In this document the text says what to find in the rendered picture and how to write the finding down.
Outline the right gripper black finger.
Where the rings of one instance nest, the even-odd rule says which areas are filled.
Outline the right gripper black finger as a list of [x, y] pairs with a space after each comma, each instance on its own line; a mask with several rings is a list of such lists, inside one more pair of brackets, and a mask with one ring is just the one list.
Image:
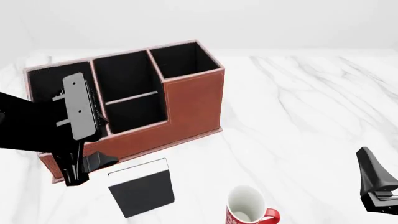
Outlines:
[[361, 177], [361, 197], [370, 192], [392, 192], [398, 189], [398, 180], [383, 168], [370, 149], [362, 147], [356, 156]]

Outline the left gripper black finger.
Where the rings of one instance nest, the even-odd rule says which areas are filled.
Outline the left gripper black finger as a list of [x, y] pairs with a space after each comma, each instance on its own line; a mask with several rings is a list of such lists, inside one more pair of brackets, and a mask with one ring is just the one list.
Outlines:
[[102, 152], [95, 152], [89, 156], [83, 157], [83, 172], [91, 173], [98, 169], [113, 166], [119, 162], [119, 159], [114, 156], [107, 156]]

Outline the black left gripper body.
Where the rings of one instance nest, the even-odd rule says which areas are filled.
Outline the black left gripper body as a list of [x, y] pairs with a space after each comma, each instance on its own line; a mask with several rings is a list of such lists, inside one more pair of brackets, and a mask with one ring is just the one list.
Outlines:
[[89, 180], [83, 165], [83, 149], [83, 141], [73, 141], [52, 153], [68, 187], [79, 186]]

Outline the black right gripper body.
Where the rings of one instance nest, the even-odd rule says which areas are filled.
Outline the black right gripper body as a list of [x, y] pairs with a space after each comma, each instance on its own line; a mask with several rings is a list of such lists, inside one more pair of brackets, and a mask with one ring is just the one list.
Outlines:
[[361, 201], [367, 212], [398, 213], [398, 195], [393, 192], [398, 188], [366, 190], [361, 187]]

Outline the black book with white pages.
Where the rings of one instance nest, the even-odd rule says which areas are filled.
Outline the black book with white pages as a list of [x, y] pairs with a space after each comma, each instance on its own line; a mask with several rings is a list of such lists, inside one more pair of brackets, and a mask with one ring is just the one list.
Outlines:
[[108, 189], [125, 218], [175, 201], [166, 158], [109, 173]]

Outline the red-brown desk caddy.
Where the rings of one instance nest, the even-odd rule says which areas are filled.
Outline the red-brown desk caddy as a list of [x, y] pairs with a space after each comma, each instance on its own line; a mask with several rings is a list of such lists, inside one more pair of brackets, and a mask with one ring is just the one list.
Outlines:
[[28, 99], [53, 101], [76, 73], [106, 120], [84, 156], [124, 162], [221, 131], [225, 69], [198, 40], [26, 68]]

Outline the small flat grey plate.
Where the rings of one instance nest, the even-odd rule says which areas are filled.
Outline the small flat grey plate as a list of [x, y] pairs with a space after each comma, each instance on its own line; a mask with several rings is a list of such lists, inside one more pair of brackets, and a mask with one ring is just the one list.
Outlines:
[[81, 140], [94, 135], [96, 132], [95, 118], [83, 74], [76, 73], [63, 78], [63, 88], [73, 139]]

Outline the red and white mug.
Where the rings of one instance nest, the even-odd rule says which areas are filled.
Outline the red and white mug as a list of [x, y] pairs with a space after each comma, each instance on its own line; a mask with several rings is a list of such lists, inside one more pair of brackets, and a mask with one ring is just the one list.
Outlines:
[[264, 197], [251, 186], [231, 190], [226, 203], [225, 224], [278, 224], [280, 213], [267, 208]]

